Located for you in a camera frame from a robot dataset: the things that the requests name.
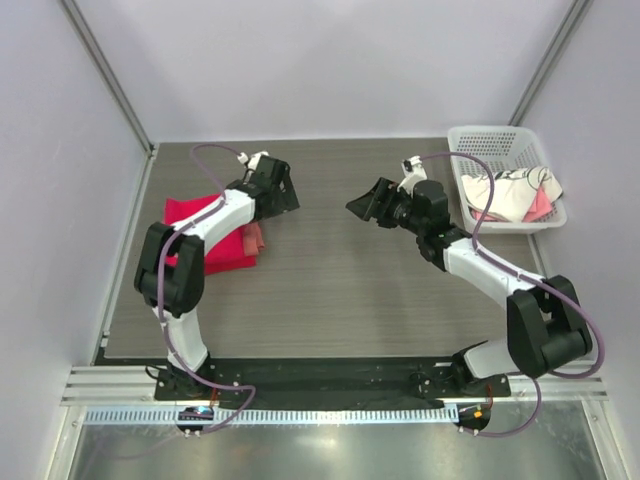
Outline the crimson red t shirt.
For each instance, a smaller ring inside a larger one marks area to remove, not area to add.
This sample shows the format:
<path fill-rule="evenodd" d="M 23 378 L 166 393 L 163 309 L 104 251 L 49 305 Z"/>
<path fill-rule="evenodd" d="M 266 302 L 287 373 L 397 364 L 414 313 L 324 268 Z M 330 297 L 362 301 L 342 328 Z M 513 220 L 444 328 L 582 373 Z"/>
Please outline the crimson red t shirt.
<path fill-rule="evenodd" d="M 245 225 L 257 223 L 253 214 L 254 201 L 247 194 L 226 190 L 224 199 L 219 194 L 184 201 L 167 198 L 164 224 L 176 230 L 186 226 L 185 235 L 204 241 L 204 273 L 211 275 L 256 265 L 257 256 L 244 255 L 242 237 Z"/>

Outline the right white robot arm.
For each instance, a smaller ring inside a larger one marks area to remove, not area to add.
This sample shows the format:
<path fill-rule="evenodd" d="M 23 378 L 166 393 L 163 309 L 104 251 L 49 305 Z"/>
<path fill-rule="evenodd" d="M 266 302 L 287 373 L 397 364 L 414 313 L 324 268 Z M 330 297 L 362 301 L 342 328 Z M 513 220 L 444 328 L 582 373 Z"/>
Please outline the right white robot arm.
<path fill-rule="evenodd" d="M 519 372 L 537 379 L 592 351 L 593 337 L 576 310 L 571 281 L 535 276 L 481 250 L 452 222 L 440 183 L 420 180 L 405 189 L 381 178 L 346 208 L 363 221 L 411 232 L 427 262 L 467 281 L 504 309 L 504 339 L 484 341 L 453 355 L 450 379 L 460 394 L 473 395 L 487 379 L 503 374 Z"/>

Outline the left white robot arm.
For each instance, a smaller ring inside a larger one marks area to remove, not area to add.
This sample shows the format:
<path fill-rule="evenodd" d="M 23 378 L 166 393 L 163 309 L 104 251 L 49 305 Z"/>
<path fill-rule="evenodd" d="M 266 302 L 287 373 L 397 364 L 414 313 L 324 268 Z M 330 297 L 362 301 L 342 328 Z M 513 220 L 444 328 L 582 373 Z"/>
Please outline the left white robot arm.
<path fill-rule="evenodd" d="M 240 159 L 245 175 L 210 205 L 174 224 L 156 222 L 148 228 L 134 276 L 134 289 L 159 321 L 169 379 L 193 399 L 211 389 L 245 389 L 212 379 L 197 312 L 205 288 L 206 254 L 241 227 L 299 208 L 287 162 L 266 152 Z"/>

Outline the salmon pink t shirt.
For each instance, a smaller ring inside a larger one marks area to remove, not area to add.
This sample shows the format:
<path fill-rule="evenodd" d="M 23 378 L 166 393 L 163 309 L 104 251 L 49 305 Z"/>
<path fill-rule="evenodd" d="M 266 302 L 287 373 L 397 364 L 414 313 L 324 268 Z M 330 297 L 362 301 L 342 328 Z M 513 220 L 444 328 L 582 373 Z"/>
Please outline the salmon pink t shirt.
<path fill-rule="evenodd" d="M 243 251 L 247 257 L 256 257 L 266 248 L 259 223 L 245 225 L 242 229 L 242 237 Z"/>

